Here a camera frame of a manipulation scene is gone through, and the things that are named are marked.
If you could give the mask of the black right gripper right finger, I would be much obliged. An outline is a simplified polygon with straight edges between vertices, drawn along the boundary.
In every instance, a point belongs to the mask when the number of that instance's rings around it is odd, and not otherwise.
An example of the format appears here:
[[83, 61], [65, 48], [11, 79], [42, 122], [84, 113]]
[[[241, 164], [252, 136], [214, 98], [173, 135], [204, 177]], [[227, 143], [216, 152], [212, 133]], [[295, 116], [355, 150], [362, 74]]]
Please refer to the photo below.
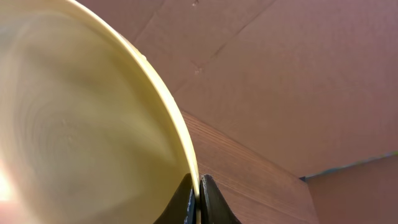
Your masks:
[[201, 224], [241, 224], [211, 175], [200, 182]]

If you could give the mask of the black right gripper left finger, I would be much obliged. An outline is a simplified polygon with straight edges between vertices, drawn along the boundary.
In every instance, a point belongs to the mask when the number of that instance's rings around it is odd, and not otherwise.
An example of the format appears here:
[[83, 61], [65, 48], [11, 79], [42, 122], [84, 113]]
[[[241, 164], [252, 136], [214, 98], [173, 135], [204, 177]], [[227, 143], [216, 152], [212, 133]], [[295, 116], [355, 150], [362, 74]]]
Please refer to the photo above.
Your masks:
[[191, 174], [184, 176], [154, 224], [195, 224], [195, 194]]

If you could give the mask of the yellow plate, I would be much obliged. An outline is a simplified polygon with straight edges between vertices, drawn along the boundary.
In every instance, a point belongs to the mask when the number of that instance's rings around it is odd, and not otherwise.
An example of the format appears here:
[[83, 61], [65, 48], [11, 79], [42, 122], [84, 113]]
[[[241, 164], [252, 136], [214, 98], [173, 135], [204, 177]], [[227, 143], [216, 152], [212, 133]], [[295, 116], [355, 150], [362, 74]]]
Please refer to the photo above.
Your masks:
[[1, 222], [155, 223], [199, 195], [157, 72], [77, 1], [1, 2]]

